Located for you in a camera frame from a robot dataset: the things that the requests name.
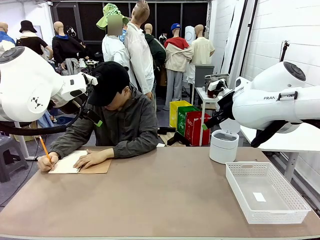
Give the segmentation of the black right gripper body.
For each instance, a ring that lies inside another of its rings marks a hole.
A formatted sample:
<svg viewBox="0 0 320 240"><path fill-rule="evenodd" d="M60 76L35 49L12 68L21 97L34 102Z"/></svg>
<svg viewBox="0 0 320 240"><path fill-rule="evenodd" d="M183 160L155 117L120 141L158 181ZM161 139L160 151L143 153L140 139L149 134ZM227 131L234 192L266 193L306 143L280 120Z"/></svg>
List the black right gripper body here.
<svg viewBox="0 0 320 240"><path fill-rule="evenodd" d="M233 115L233 95L234 91L230 91L224 95L218 102L219 111L217 112L217 119L219 121L224 121L226 119L235 120Z"/></svg>

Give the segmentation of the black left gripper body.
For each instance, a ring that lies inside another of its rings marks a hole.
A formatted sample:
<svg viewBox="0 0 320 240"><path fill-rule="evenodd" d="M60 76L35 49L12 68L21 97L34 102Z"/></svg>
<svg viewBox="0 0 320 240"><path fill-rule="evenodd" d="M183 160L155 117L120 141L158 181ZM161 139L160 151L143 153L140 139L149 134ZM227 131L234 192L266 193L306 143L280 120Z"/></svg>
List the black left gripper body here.
<svg viewBox="0 0 320 240"><path fill-rule="evenodd" d="M65 114L87 114L88 109L85 107L85 103L86 101L82 98L74 98L73 100L67 102L65 105L61 106L59 109Z"/></svg>

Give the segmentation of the person's left hand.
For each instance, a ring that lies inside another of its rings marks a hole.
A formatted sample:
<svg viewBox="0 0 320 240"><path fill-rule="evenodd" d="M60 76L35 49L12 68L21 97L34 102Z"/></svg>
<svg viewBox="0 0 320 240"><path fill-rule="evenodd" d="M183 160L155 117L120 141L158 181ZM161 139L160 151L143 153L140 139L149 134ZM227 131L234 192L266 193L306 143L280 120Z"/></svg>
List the person's left hand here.
<svg viewBox="0 0 320 240"><path fill-rule="evenodd" d="M80 156L78 161L73 165L74 168L87 169L108 159L112 159L115 156L112 148L104 149L102 151L93 151L87 149L86 152L87 155Z"/></svg>

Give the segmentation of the person's right hand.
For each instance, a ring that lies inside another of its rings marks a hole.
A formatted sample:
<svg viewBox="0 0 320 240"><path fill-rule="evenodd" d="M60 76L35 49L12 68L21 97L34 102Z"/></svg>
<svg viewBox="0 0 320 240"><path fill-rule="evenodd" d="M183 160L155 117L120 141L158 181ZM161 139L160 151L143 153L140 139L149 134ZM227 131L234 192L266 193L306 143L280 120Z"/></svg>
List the person's right hand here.
<svg viewBox="0 0 320 240"><path fill-rule="evenodd" d="M43 155L37 158L37 166L42 172L50 171L59 160L59 154L56 152L50 152L47 155Z"/></svg>

